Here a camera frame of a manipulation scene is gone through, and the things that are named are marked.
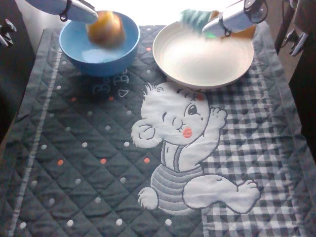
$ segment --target white bowl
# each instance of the white bowl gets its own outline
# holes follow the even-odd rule
[[[173,81],[196,89],[232,83],[249,69],[251,39],[204,39],[175,22],[163,28],[153,45],[155,61]]]

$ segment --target embroidered bear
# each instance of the embroidered bear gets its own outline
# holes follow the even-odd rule
[[[139,192],[139,203],[172,215],[187,215],[197,208],[224,202],[236,213],[249,212],[260,198],[257,184],[235,185],[215,174],[204,174],[201,162],[217,148],[227,114],[210,108],[203,93],[173,82],[147,85],[142,119],[131,136],[136,146],[152,148],[162,142],[161,165],[151,186]]]

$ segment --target blue bowl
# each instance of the blue bowl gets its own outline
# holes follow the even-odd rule
[[[122,19],[126,33],[125,42],[115,49],[104,49],[92,44],[86,25],[71,21],[61,31],[59,44],[71,63],[84,74],[93,77],[114,76],[123,72],[137,54],[140,30],[128,16],[115,12]]]

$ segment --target orange dot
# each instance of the orange dot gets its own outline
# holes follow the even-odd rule
[[[202,94],[197,94],[197,100],[203,101],[204,100],[204,96]]]
[[[184,138],[190,138],[192,136],[192,129],[190,129],[189,127],[186,127],[183,130],[182,135]]]

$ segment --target quilted mat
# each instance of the quilted mat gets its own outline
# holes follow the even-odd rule
[[[82,75],[45,30],[1,164],[1,236],[316,236],[315,164],[266,23],[235,83]]]

